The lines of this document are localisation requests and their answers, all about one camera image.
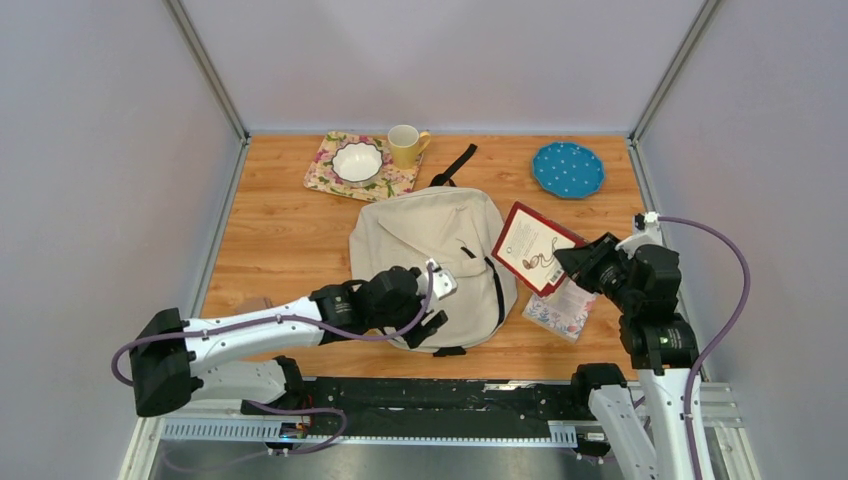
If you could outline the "floral patterned small book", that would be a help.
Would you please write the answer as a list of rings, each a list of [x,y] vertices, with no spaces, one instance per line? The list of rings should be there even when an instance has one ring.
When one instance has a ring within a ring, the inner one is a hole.
[[[532,294],[522,316],[549,332],[576,343],[596,300],[596,294],[587,292],[571,280],[566,280],[548,296]]]

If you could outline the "red bordered white book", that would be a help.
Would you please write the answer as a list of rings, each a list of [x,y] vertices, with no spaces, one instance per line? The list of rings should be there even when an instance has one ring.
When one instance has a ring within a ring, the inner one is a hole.
[[[491,254],[534,294],[547,297],[565,279],[554,253],[586,244],[587,240],[579,234],[516,201]]]

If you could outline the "beige canvas backpack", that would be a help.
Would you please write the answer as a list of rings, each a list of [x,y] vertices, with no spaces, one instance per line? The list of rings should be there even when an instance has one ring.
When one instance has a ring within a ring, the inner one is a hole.
[[[461,356],[490,340],[518,297],[516,277],[494,258],[503,217],[488,194],[459,187],[454,175],[476,152],[470,144],[430,185],[363,207],[349,236],[351,272],[371,278],[393,266],[424,268],[436,261],[457,282],[456,291],[430,303],[447,320],[417,351]]]

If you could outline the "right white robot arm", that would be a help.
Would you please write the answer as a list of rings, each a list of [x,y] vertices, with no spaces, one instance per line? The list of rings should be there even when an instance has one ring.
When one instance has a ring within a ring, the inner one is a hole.
[[[651,427],[638,418],[631,390],[610,363],[584,364],[572,379],[570,404],[598,420],[627,479],[712,479],[695,378],[699,355],[677,311],[679,255],[656,244],[625,251],[606,234],[554,256],[572,283],[602,294],[620,311],[620,339],[638,373]]]

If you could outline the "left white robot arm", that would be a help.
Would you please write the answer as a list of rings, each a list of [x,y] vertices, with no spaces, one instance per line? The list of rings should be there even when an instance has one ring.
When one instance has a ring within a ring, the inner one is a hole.
[[[214,318],[162,310],[113,354],[117,381],[133,390],[138,416],[158,417],[207,400],[239,400],[244,411],[309,416],[296,362],[250,357],[342,341],[399,339],[417,348],[448,320],[436,305],[458,282],[429,260],[424,269],[391,267],[370,280],[326,285],[290,303]]]

